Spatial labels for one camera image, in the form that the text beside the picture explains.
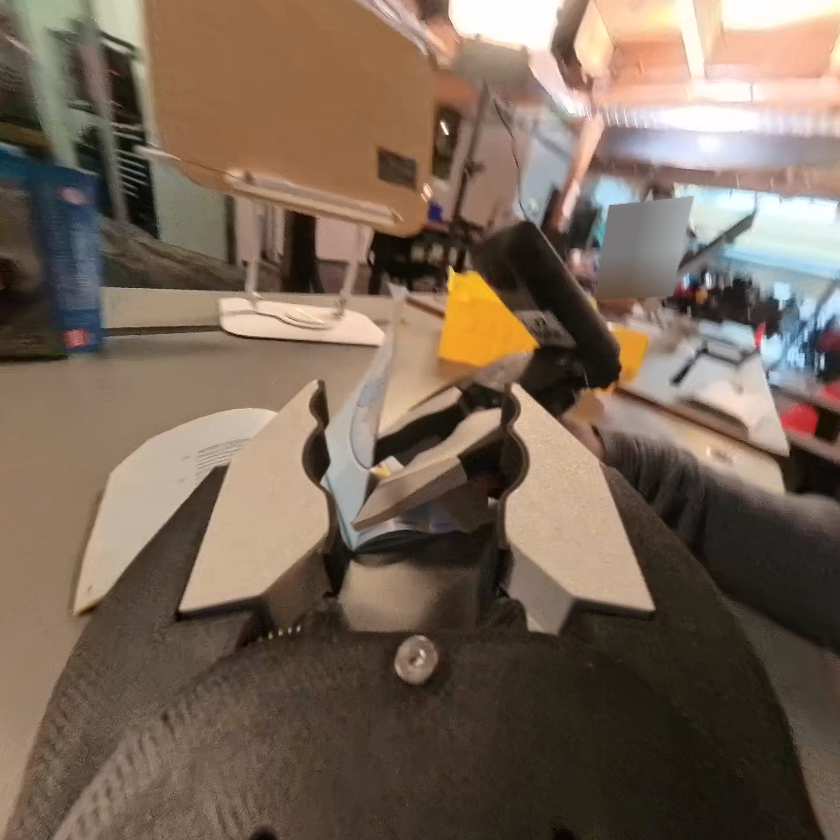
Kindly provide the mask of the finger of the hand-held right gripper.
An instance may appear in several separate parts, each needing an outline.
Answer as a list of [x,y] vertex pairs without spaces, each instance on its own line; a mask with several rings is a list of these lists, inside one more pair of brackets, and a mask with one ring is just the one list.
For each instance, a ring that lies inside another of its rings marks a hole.
[[532,353],[514,353],[488,366],[446,382],[436,390],[416,399],[411,405],[388,408],[378,428],[380,437],[403,431],[410,423],[441,413],[459,404],[491,405],[501,398],[506,388],[518,382],[530,363]]
[[469,473],[464,458],[487,452],[500,441],[501,419],[500,408],[469,414],[441,443],[381,479],[353,520],[353,526],[364,530],[383,524],[467,485]]

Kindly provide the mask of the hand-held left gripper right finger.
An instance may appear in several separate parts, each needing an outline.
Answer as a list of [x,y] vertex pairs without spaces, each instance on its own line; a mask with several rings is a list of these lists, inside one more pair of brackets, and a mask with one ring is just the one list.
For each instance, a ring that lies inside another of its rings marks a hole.
[[651,617],[655,602],[601,462],[520,385],[509,399],[521,468],[500,503],[502,588],[528,630],[559,635],[578,608]]

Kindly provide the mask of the yellow plastic bin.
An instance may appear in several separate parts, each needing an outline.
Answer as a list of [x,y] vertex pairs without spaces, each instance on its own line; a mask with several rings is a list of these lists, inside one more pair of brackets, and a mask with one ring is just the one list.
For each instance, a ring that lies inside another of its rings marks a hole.
[[550,312],[515,314],[472,269],[458,273],[449,268],[446,291],[437,350],[443,361],[482,367],[517,353],[570,348],[549,342],[560,335]]

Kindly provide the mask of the blue lego box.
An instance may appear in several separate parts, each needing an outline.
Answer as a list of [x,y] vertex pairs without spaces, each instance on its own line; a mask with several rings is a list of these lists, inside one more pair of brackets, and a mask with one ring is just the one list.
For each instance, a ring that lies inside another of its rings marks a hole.
[[1,154],[1,361],[100,351],[104,257],[88,174]]

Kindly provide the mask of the wooden book stand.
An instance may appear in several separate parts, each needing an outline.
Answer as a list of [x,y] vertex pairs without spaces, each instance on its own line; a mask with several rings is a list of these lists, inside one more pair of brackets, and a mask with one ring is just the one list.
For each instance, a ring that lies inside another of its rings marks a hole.
[[[251,205],[245,291],[217,304],[247,339],[377,348],[385,334],[350,308],[373,233],[427,221],[435,116],[433,39],[391,2],[143,2],[158,143],[141,153]],[[260,224],[277,207],[353,226],[332,304],[258,292]]]

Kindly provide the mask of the person's right forearm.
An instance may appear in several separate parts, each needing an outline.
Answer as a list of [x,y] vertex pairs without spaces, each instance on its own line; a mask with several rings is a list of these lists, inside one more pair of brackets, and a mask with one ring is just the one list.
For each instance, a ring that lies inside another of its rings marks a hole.
[[770,492],[652,437],[595,427],[584,440],[732,600],[838,653],[838,500]]

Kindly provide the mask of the lego instruction booklet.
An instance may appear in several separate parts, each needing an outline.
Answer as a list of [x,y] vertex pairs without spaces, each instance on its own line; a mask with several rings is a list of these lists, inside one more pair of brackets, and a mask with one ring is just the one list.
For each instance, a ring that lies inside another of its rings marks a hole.
[[[446,382],[455,369],[436,360],[440,327],[430,314],[409,314],[397,331],[396,352],[387,376],[385,404],[388,408],[411,405]],[[139,552],[165,525],[173,513],[215,468],[225,467],[237,452],[277,415],[308,383],[325,385],[329,414],[335,417],[366,378],[376,348],[352,348],[344,343],[311,343],[236,338],[220,332],[217,350],[203,374],[184,372],[174,379],[175,394],[188,397],[187,385],[198,395],[223,400],[223,411],[200,413],[191,402],[190,419],[149,437],[114,467],[99,501],[96,518],[82,554],[80,575],[73,601],[75,614],[83,614],[111,591]],[[398,470],[415,454],[449,436],[469,414],[501,408],[459,404],[441,413],[410,423],[401,432],[385,438],[377,451],[378,461]]]

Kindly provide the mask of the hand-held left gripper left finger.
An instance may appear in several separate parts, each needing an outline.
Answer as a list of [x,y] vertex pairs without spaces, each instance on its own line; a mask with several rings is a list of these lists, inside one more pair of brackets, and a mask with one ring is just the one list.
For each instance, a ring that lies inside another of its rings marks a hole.
[[230,461],[179,605],[183,616],[255,609],[290,627],[326,594],[335,522],[322,381],[306,384]]

